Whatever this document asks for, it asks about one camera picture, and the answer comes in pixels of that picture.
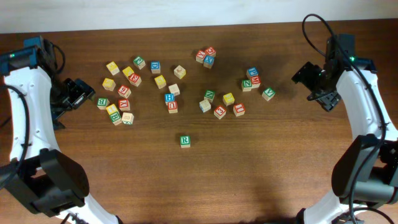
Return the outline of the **yellow S block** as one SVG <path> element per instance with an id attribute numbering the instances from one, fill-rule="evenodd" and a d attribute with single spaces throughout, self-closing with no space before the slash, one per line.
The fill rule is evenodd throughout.
<path id="1" fill-rule="evenodd" d="M 154 78 L 155 84 L 157 85 L 158 89 L 162 89 L 167 85 L 167 82 L 163 75 L 159 75 Z"/>
<path id="2" fill-rule="evenodd" d="M 116 83 L 113 79 L 105 78 L 103 80 L 102 86 L 105 90 L 113 91 L 116 87 Z"/>

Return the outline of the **green R block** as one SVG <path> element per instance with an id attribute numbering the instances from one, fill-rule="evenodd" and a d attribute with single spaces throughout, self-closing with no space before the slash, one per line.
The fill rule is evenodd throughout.
<path id="1" fill-rule="evenodd" d="M 180 147 L 188 148 L 191 146 L 190 136 L 180 136 Z"/>

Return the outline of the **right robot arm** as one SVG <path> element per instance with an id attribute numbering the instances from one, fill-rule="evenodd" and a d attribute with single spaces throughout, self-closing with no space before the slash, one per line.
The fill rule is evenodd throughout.
<path id="1" fill-rule="evenodd" d="M 297 223 L 351 223 L 356 213 L 397 203 L 397 129 L 386 111 L 371 59 L 357 58 L 355 40 L 338 34 L 327 41 L 323 67 L 307 62 L 293 77 L 325 111 L 345 104 L 353 142 L 333 168 L 331 190 L 303 208 Z"/>

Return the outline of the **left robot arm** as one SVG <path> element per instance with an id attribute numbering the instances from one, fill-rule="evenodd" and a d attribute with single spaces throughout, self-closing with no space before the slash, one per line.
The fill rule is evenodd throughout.
<path id="1" fill-rule="evenodd" d="M 41 36 L 1 55 L 3 88 L 9 92 L 13 140 L 10 162 L 1 167 L 1 187 L 30 213 L 63 223 L 119 223 L 90 194 L 86 172 L 63 154 L 55 132 L 59 118 L 92 100 L 94 89 L 80 79 L 60 81 L 60 47 Z"/>

